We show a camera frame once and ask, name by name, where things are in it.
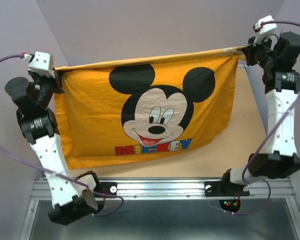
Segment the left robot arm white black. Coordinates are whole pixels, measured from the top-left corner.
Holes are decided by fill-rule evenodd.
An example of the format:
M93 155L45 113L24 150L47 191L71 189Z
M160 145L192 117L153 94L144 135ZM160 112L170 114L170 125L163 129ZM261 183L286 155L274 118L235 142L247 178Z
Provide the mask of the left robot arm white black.
M36 153L50 187L53 223L67 226L87 215L97 214L105 202L95 199L101 184L93 171L73 179L66 163L56 116L48 107L53 94L61 93L54 78L30 74L14 77L5 85L5 92L17 105L16 117L23 137Z

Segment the metal sheet panel front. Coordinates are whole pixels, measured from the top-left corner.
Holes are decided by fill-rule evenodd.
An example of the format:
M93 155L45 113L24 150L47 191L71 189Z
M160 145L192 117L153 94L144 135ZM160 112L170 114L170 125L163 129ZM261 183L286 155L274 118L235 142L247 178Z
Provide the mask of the metal sheet panel front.
M131 200L110 216L52 223L51 205L31 209L23 240L300 240L300 213L292 199L272 199L247 216L221 211L215 200Z

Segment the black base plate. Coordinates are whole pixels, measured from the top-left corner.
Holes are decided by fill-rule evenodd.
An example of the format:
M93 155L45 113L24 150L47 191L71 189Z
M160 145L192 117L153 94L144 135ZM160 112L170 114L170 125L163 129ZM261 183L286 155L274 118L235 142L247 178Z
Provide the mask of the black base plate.
M222 210L236 214L241 208L241 197L250 196L250 192L247 186L215 180L204 182L204 195L207 198L218 197Z
M94 192L102 193L102 194L108 194L112 196L117 195L117 188L118 183L115 181L101 181L96 185L96 187L93 189ZM95 214L99 214L106 205L106 197L101 197L98 194L93 194L96 198L96 203L98 210L95 211Z

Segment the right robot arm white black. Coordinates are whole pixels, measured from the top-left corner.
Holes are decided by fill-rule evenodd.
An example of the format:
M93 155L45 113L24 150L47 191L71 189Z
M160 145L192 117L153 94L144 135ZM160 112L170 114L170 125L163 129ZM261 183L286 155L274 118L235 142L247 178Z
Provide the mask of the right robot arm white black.
M263 40L252 37L242 52L248 66L263 69L262 81L268 107L267 135L246 166L229 169L218 189L224 195L243 191L244 187L265 179L285 179L300 170L300 156L295 145L295 108L300 96L300 74L293 70L300 54L300 35L291 31Z

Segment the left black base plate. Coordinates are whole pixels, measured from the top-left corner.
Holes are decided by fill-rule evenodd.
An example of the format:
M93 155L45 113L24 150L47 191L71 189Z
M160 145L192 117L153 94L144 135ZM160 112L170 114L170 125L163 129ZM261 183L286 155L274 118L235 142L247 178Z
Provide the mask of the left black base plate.
M101 181L96 185L96 187L93 189L94 192L102 193L102 194L108 194L112 196L117 195L117 188L118 183L115 181ZM96 203L98 210L95 211L95 214L99 214L106 205L106 197L101 197L98 194L93 194L96 198Z

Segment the aluminium frame rail front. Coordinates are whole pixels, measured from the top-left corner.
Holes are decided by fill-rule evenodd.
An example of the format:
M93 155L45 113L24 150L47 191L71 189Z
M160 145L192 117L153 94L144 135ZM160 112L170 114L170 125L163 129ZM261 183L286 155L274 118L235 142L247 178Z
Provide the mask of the aluminium frame rail front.
M204 183L218 181L217 178L101 178L100 182L117 182L118 196L130 200L205 200ZM267 180L271 187L272 199L295 198L296 193L289 178ZM269 194L265 182L259 181L248 186L250 196L240 199L267 199ZM44 178L35 180L30 195L33 201L51 200L48 181Z

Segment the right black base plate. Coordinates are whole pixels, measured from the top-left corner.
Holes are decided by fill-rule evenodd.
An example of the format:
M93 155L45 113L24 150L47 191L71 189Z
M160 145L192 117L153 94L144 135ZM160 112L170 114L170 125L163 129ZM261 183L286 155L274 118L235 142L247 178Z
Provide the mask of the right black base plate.
M222 210L236 214L241 208L241 197L250 196L250 192L247 186L215 180L204 182L204 195L207 198L218 197Z

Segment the orange patterned pillowcase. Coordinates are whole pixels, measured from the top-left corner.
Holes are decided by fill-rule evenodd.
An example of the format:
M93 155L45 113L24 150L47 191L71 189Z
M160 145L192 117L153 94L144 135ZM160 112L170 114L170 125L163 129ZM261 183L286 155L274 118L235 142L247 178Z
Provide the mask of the orange patterned pillowcase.
M57 68L54 96L70 169L166 158L229 124L241 47Z

